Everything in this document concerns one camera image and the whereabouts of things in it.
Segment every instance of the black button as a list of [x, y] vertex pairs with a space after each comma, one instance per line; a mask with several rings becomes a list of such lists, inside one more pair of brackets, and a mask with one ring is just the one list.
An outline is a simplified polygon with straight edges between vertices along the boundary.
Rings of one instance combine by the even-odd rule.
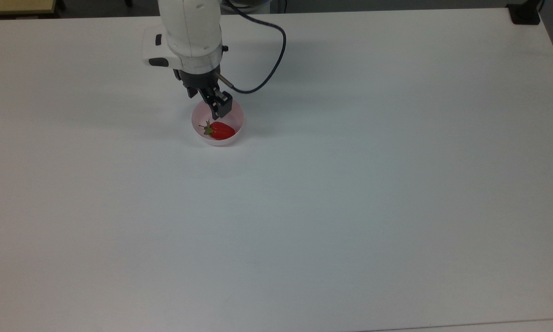
[[167, 62], [167, 59], [165, 59], [165, 58], [149, 59], [149, 64], [154, 65], [156, 67], [168, 67], [169, 66], [169, 62]]

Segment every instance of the black bracket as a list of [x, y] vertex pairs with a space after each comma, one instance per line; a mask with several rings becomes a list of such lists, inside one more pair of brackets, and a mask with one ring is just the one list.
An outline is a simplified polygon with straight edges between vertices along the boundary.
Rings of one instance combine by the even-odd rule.
[[538, 6], [541, 0], [527, 0], [521, 5], [506, 5], [508, 11], [510, 11], [510, 18], [512, 23], [520, 25], [538, 25], [541, 22], [541, 18], [538, 16], [536, 6]]

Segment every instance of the bowl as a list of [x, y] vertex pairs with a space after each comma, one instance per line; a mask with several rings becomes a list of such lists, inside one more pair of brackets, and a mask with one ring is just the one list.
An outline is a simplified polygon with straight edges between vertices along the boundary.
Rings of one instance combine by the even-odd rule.
[[200, 136], [200, 138], [205, 141], [205, 143], [214, 145], [215, 147], [221, 147], [223, 145], [228, 145], [233, 143], [241, 133], [241, 127], [244, 124], [245, 117], [243, 116], [243, 109], [238, 104], [237, 101], [233, 101], [232, 110], [224, 117], [217, 119], [218, 122], [223, 122], [228, 126], [232, 127], [236, 133], [228, 139], [214, 139], [211, 136], [204, 134], [204, 128], [200, 126], [206, 126], [207, 121], [211, 123], [215, 122], [211, 116], [211, 109], [204, 101], [198, 103], [198, 105], [192, 111], [192, 127]]

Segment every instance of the table surface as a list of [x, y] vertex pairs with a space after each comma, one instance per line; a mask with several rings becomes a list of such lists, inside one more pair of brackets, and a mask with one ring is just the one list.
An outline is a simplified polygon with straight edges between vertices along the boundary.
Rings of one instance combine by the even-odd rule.
[[0, 15], [53, 13], [55, 0], [0, 0]]
[[[0, 331], [553, 319], [553, 47], [506, 9], [265, 16], [232, 146], [158, 17], [0, 21]], [[278, 32], [223, 17], [222, 72]]]

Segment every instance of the floor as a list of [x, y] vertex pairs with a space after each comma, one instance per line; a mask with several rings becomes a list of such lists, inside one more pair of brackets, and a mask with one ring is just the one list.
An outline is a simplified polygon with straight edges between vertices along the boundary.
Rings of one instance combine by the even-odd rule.
[[[124, 0], [64, 0], [67, 5], [61, 11], [62, 18], [157, 16], [157, 0], [133, 0], [133, 7]], [[441, 9], [441, 8], [504, 8], [508, 3], [521, 0], [286, 0], [288, 13], [335, 12], [365, 10]], [[273, 0], [271, 11], [282, 12], [285, 0]], [[546, 0], [542, 19], [553, 42], [553, 0]]]

